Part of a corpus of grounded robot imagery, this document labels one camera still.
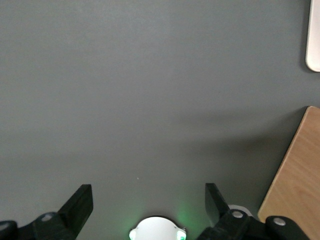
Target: gray table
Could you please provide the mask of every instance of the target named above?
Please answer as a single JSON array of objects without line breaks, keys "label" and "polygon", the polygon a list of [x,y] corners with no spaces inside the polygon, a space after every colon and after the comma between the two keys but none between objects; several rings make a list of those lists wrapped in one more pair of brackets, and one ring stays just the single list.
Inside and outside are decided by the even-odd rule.
[{"label": "gray table", "polygon": [[320,74],[310,1],[0,2],[0,216],[27,224],[91,183],[78,239],[164,215],[194,239],[205,183],[256,214]]}]

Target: green light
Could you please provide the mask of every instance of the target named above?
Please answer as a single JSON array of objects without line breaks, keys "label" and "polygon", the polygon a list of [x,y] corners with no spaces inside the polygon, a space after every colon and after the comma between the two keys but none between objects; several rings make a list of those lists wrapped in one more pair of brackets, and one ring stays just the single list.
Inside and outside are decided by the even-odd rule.
[{"label": "green light", "polygon": [[176,240],[186,240],[187,235],[183,231],[178,231],[176,233]]},{"label": "green light", "polygon": [[130,240],[135,240],[135,238],[136,238],[136,231],[132,230],[132,231],[129,233],[129,238],[130,238]]}]

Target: wooden board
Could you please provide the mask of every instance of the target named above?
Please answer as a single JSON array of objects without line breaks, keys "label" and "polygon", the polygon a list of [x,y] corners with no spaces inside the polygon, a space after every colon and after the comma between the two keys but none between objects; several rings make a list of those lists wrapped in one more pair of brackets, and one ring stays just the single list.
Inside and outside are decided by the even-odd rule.
[{"label": "wooden board", "polygon": [[320,109],[308,107],[258,212],[294,220],[320,240]]}]

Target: screw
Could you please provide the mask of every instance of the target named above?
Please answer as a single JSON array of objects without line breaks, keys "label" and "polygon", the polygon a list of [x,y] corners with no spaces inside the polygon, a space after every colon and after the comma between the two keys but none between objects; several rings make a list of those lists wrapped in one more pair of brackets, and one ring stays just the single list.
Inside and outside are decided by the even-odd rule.
[{"label": "screw", "polygon": [[50,219],[52,219],[52,215],[50,213],[47,213],[46,215],[44,215],[43,218],[41,218],[41,221],[46,222],[46,221],[49,221]]},{"label": "screw", "polygon": [[3,224],[0,225],[0,231],[5,230],[7,227],[9,227],[9,223],[5,222]]},{"label": "screw", "polygon": [[275,218],[273,219],[273,222],[274,222],[275,224],[279,225],[279,226],[284,226],[284,225],[286,225],[285,220],[283,220],[283,219],[280,218],[280,217],[275,217]]},{"label": "screw", "polygon": [[237,219],[241,219],[244,216],[243,213],[240,211],[233,211],[232,215]]}]

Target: white object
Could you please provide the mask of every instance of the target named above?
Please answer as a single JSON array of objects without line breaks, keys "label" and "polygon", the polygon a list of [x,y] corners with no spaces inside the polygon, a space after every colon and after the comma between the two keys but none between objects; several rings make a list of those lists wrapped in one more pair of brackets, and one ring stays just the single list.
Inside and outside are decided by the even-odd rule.
[{"label": "white object", "polygon": [[186,236],[184,229],[159,216],[142,220],[129,234],[131,240],[186,240]]},{"label": "white object", "polygon": [[311,0],[305,62],[311,70],[320,72],[320,0]]},{"label": "white object", "polygon": [[248,208],[239,205],[228,205],[230,209],[241,210],[244,211],[249,217],[253,217],[252,213],[248,210]]}]

